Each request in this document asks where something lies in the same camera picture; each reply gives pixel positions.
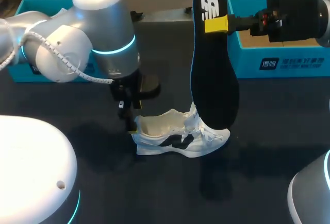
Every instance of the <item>black insole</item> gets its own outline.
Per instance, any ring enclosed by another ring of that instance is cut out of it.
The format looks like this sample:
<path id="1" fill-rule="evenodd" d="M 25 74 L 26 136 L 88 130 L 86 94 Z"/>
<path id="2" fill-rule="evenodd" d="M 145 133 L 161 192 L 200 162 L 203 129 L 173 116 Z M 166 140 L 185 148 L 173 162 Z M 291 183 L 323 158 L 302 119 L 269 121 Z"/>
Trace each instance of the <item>black insole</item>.
<path id="1" fill-rule="evenodd" d="M 191 94 L 203 122 L 216 130 L 229 128 L 234 123 L 239 87 L 228 56 L 227 34 L 205 33 L 203 18 L 225 15 L 227 0 L 193 0 L 195 48 L 190 73 Z"/>

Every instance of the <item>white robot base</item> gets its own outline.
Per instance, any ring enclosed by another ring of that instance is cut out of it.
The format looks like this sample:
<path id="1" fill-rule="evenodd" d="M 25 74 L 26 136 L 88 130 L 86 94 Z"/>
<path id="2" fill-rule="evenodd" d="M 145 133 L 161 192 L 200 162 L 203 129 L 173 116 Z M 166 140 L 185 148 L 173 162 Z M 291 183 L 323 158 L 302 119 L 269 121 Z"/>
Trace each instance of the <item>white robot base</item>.
<path id="1" fill-rule="evenodd" d="M 330 151 L 320 156 L 291 180 L 288 207 L 294 224 L 329 224 Z"/>
<path id="2" fill-rule="evenodd" d="M 0 223 L 76 223 L 80 190 L 69 140 L 33 118 L 0 115 L 0 127 Z"/>

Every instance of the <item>blue box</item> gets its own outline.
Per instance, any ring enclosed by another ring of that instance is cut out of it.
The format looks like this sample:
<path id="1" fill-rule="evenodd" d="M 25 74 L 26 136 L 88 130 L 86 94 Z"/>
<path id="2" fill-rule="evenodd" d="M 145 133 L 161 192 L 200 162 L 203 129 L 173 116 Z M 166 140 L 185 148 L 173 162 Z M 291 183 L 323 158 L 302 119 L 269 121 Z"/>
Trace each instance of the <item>blue box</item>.
<path id="1" fill-rule="evenodd" d="M 16 14 L 26 11 L 40 11 L 48 16 L 56 15 L 62 8 L 70 9 L 73 6 L 72 0 L 22 0 Z M 27 63 L 9 66 L 9 73 L 15 82 L 51 82 L 40 74 L 37 68 Z M 106 78 L 98 69 L 92 54 L 85 73 L 98 78 Z M 81 77 L 77 77 L 74 82 L 86 82 Z"/>
<path id="2" fill-rule="evenodd" d="M 228 0 L 228 13 L 236 16 L 265 7 L 266 0 Z M 330 49 L 322 46 L 243 47 L 236 32 L 228 37 L 228 53 L 238 78 L 330 76 Z"/>

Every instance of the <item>black n logo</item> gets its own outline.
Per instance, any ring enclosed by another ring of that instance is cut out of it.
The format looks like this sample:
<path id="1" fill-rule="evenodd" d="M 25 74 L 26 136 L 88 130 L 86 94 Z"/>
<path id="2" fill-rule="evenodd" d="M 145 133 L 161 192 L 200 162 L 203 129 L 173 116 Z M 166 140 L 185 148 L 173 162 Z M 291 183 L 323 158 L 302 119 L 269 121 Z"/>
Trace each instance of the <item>black n logo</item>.
<path id="1" fill-rule="evenodd" d="M 179 148 L 179 149 L 186 149 L 189 144 L 194 141 L 194 137 L 192 134 L 189 134 L 183 142 L 181 142 L 182 135 L 171 135 L 169 136 L 164 142 L 162 142 L 159 146 L 160 147 L 167 147 L 172 145 L 173 148 Z"/>

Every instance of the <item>white cable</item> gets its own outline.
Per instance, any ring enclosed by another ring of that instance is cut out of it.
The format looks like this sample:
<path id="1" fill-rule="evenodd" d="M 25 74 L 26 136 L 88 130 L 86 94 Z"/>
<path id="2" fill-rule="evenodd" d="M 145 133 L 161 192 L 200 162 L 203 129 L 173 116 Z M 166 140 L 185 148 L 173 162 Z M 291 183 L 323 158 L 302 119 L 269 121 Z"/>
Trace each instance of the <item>white cable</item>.
<path id="1" fill-rule="evenodd" d="M 19 48 L 24 45 L 24 43 L 28 39 L 28 37 L 33 37 L 33 38 L 37 39 L 38 41 L 40 41 L 41 44 L 49 52 L 51 52 L 52 54 L 55 54 L 55 56 L 58 59 L 60 59 L 70 70 L 72 70 L 74 73 L 76 73 L 82 79 L 85 79 L 85 80 L 91 81 L 91 82 L 102 83 L 102 84 L 112 84 L 113 83 L 112 79 L 96 78 L 96 77 L 86 75 L 84 72 L 77 69 L 77 67 L 75 67 L 72 63 L 70 63 L 55 47 L 53 47 L 50 44 L 50 42 L 47 41 L 46 38 L 44 38 L 43 36 L 41 36 L 40 34 L 38 34 L 36 32 L 27 31 L 26 33 L 23 34 L 19 44 L 17 44 L 17 42 L 15 40 L 14 32 L 13 32 L 12 28 L 10 27 L 10 25 L 4 19 L 0 19 L 0 21 L 6 25 L 8 31 L 9 31 L 9 34 L 12 38 L 12 42 L 13 42 L 13 46 L 14 46 L 14 49 L 10 53 L 8 58 L 0 64 L 0 71 L 3 70 L 14 59 L 15 56 L 16 56 L 16 58 L 18 58 Z"/>
<path id="2" fill-rule="evenodd" d="M 60 59 L 70 70 L 72 70 L 74 73 L 76 73 L 78 76 L 80 76 L 82 79 L 85 79 L 87 81 L 96 82 L 96 83 L 103 83 L 103 84 L 111 84 L 113 82 L 112 79 L 103 79 L 103 78 L 96 78 L 89 75 L 86 75 L 84 72 L 77 69 L 72 63 L 70 63 L 55 47 L 53 47 L 50 42 L 47 41 L 44 37 L 42 37 L 40 34 L 29 31 L 28 33 L 25 33 L 22 36 L 22 39 L 20 41 L 19 46 L 23 46 L 24 42 L 28 37 L 34 37 L 38 41 L 42 43 L 45 48 L 51 52 L 52 54 L 55 54 L 58 59 Z"/>

